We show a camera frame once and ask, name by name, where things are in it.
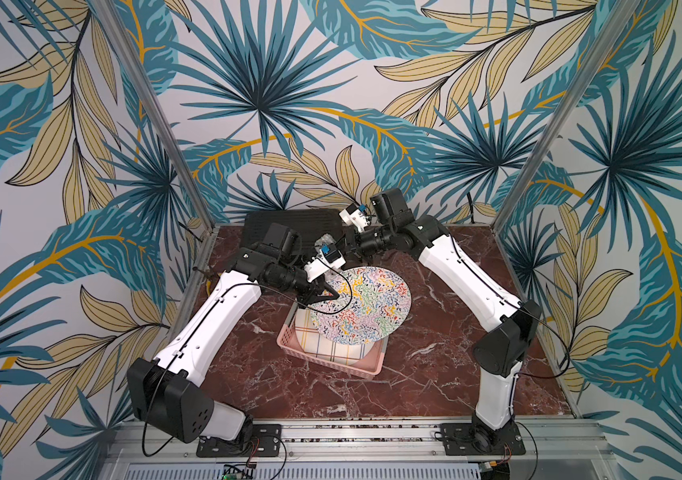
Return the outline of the colourful squiggle pattern plate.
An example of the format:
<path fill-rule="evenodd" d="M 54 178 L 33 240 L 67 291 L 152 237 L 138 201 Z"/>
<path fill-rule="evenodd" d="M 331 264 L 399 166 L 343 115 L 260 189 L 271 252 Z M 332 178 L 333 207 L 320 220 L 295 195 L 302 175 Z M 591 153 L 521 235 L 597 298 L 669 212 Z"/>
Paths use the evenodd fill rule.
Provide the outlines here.
<path fill-rule="evenodd" d="M 312 306 L 308 315 L 311 325 L 332 342 L 362 345 L 382 340 L 409 315 L 411 291 L 391 270 L 355 267 L 328 272 L 325 280 L 339 297 Z"/>

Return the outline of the white plaid striped plate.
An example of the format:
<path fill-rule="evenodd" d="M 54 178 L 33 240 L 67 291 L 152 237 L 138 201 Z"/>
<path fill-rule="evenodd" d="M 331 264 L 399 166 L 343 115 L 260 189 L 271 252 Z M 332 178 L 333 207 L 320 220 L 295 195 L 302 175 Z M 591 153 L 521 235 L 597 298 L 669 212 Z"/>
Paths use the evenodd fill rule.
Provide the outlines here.
<path fill-rule="evenodd" d="M 293 329 L 300 348 L 312 357 L 341 365 L 353 365 L 373 351 L 378 341 L 347 345 L 322 336 L 310 318 L 310 312 L 299 308 L 293 319 Z"/>

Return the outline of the pink plastic basket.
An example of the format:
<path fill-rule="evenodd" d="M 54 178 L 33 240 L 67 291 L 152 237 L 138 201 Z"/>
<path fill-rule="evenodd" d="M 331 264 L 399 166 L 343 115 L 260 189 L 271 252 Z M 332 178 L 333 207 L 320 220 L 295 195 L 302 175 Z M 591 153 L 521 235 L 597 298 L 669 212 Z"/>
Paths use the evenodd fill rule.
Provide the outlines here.
<path fill-rule="evenodd" d="M 313 326 L 309 312 L 294 303 L 278 334 L 277 344 L 289 356 L 372 380 L 382 370 L 388 339 L 362 345 L 333 342 Z"/>

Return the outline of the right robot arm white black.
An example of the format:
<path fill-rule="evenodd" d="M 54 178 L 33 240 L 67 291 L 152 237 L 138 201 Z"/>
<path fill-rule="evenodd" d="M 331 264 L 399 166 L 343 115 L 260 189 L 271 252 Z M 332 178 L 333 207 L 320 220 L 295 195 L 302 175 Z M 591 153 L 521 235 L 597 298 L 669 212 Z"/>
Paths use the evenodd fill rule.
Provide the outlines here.
<path fill-rule="evenodd" d="M 536 335 L 542 309 L 523 302 L 493 280 L 458 245 L 438 219 L 416 216 L 401 190 L 394 188 L 371 199 L 376 226 L 363 205 L 340 211 L 344 235 L 337 242 L 343 255 L 368 259 L 390 250 L 409 254 L 437 275 L 470 309 L 484 329 L 472 347 L 480 367 L 480 390 L 472 426 L 484 448 L 515 426 L 513 398 L 528 349 Z"/>

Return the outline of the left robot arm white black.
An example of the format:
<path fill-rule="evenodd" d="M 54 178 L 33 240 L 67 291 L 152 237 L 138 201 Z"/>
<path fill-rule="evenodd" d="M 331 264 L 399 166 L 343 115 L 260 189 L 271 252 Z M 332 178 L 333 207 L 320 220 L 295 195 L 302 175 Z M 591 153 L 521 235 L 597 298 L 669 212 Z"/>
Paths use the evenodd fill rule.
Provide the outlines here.
<path fill-rule="evenodd" d="M 343 254 L 325 244 L 301 264 L 293 250 L 298 239 L 296 231 L 273 224 L 262 241 L 240 248 L 187 325 L 152 359 L 132 363 L 127 386 L 134 416 L 146 427 L 184 443 L 249 438 L 247 414 L 215 401 L 201 386 L 218 351 L 264 291 L 290 292 L 303 306 L 338 298 L 324 275 L 344 264 Z"/>

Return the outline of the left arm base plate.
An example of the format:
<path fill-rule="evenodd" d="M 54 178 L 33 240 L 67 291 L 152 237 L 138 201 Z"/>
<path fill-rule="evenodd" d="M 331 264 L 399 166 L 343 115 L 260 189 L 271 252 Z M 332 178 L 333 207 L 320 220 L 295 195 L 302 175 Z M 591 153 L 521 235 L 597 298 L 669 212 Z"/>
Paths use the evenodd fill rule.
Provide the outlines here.
<path fill-rule="evenodd" d="M 234 440 L 201 436 L 196 456 L 199 458 L 277 458 L 285 453 L 282 426 L 276 423 L 246 424 Z"/>

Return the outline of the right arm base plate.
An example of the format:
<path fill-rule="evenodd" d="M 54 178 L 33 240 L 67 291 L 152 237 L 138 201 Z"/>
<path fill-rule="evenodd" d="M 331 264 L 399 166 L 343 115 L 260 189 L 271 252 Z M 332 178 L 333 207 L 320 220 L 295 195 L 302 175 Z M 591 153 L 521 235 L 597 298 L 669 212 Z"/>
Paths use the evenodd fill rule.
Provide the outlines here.
<path fill-rule="evenodd" d="M 522 436 L 514 421 L 492 430 L 473 423 L 443 423 L 434 434 L 447 456 L 488 456 L 508 458 L 526 453 Z"/>

